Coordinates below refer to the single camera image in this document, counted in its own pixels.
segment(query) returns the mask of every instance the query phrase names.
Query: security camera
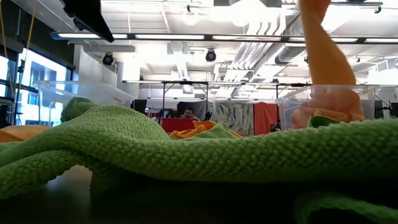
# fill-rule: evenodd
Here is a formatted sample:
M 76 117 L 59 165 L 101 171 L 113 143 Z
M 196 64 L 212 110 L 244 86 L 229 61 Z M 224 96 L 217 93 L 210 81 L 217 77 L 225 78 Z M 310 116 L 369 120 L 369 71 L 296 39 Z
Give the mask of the security camera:
M 216 60 L 217 56 L 214 50 L 208 50 L 206 54 L 206 61 L 207 62 L 214 62 Z
M 106 53 L 104 58 L 102 59 L 102 63 L 104 63 L 104 65 L 112 65 L 114 62 L 113 59 L 113 54 L 112 53 Z

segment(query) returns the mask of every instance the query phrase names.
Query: ceiling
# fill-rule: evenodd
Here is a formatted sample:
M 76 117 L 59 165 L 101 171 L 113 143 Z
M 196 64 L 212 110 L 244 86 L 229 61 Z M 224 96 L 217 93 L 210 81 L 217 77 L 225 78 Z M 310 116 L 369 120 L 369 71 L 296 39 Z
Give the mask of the ceiling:
M 27 12 L 32 12 L 33 1 L 13 1 Z M 333 2 L 337 1 L 345 2 L 345 0 L 334 0 Z M 398 1 L 384 0 L 382 2 L 384 5 L 379 14 L 374 13 L 377 9 L 375 6 L 337 6 L 330 9 L 325 20 L 329 23 L 329 27 L 334 26 L 331 28 L 333 31 L 331 35 L 396 37 L 398 35 Z M 250 29 L 249 25 L 236 26 L 239 19 L 250 16 L 249 14 L 242 14 L 243 12 L 223 14 L 227 7 L 214 6 L 213 0 L 102 0 L 101 3 L 102 15 L 113 33 L 247 34 Z M 197 15 L 185 15 L 187 4 Z M 62 7 L 60 1 L 38 0 L 36 17 L 56 31 L 74 32 L 75 25 L 64 13 Z M 294 4 L 284 4 L 282 8 L 278 13 L 283 12 L 286 22 L 298 12 Z M 192 26 L 187 25 L 187 21 L 195 20 L 192 18 L 196 18 L 197 22 Z M 111 45 L 135 46 L 134 56 L 140 59 L 141 74 L 145 78 L 145 76 L 156 74 L 170 74 L 172 70 L 177 69 L 174 55 L 167 54 L 167 44 L 162 41 L 117 40 Z M 203 50 L 191 51 L 185 57 L 187 70 L 195 71 L 195 74 L 200 71 L 212 72 L 217 63 L 230 63 L 236 58 L 241 48 L 241 44 L 236 42 L 189 42 L 187 44 L 190 47 L 203 47 Z M 104 52 L 93 52 L 96 45 L 109 44 L 105 41 L 91 42 L 93 47 L 86 45 L 85 51 L 92 56 L 103 55 Z M 339 47 L 348 58 L 351 58 L 349 62 L 353 67 L 382 56 L 398 57 L 398 45 L 340 45 Z M 215 49 L 217 54 L 215 62 L 206 62 L 206 49 Z M 267 49 L 269 50 L 265 54 L 269 53 L 271 45 L 267 46 Z M 115 53 L 118 60 L 123 60 L 125 55 L 126 53 L 123 52 Z M 296 80 L 297 77 L 308 78 L 308 66 L 303 61 L 304 56 L 305 54 L 300 54 L 290 62 L 289 67 L 284 67 L 276 73 L 267 74 L 267 79 L 281 77 L 280 73 L 285 80 L 289 78 Z M 363 57 L 363 59 L 358 62 L 357 57 Z M 357 72 L 358 78 L 366 77 L 366 75 L 366 70 Z

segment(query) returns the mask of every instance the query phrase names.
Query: green knitted blanket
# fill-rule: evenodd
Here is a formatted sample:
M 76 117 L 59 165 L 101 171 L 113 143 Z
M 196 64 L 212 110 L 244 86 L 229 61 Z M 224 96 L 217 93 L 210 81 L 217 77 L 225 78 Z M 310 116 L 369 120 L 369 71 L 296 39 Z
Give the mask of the green knitted blanket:
M 0 198 L 30 192 L 77 164 L 93 172 L 94 198 L 123 184 L 125 172 L 182 184 L 395 179 L 397 130 L 398 121 L 380 120 L 242 139 L 217 138 L 215 132 L 213 138 L 173 141 L 134 110 L 94 106 L 28 141 L 0 144 Z M 392 208 L 316 192 L 298 197 L 292 215 L 297 223 L 308 223 L 312 212 L 323 208 L 398 223 Z

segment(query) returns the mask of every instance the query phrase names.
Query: person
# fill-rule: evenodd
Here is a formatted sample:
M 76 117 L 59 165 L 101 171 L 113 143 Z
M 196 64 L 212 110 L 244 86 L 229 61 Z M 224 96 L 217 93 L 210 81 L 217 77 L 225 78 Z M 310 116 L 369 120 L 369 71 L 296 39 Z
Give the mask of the person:
M 330 0 L 300 0 L 301 20 L 308 54 L 308 67 L 314 85 L 355 85 L 356 79 L 345 55 L 322 27 Z M 292 128 L 306 128 L 313 116 L 349 123 L 364 119 L 358 94 L 349 88 L 327 92 L 313 89 L 310 101 L 292 114 Z
M 185 112 L 184 112 L 184 115 L 182 115 L 182 118 L 185 118 L 185 119 L 197 119 L 199 121 L 199 119 L 193 115 L 193 108 L 186 109 Z

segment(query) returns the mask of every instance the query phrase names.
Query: knit texture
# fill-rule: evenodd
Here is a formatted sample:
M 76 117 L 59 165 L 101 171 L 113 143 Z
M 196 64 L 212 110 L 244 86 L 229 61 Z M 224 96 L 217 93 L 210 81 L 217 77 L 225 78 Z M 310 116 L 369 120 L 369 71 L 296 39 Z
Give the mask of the knit texture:
M 93 171 L 93 197 L 117 188 L 123 181 L 121 173 L 126 171 L 195 182 L 396 178 L 396 130 L 398 121 L 379 120 L 250 138 L 206 138 L 202 134 L 198 137 L 203 138 L 176 141 L 137 111 L 95 106 L 28 141 L 0 144 L 0 198 L 30 192 L 77 164 Z M 364 202 L 347 206 L 357 202 L 349 198 L 344 203 L 305 198 L 295 209 L 299 223 L 306 223 L 311 211 L 320 207 L 365 210 L 380 223 L 383 218 L 376 217 L 388 214 L 398 222 L 397 211 L 390 208 L 369 207 Z

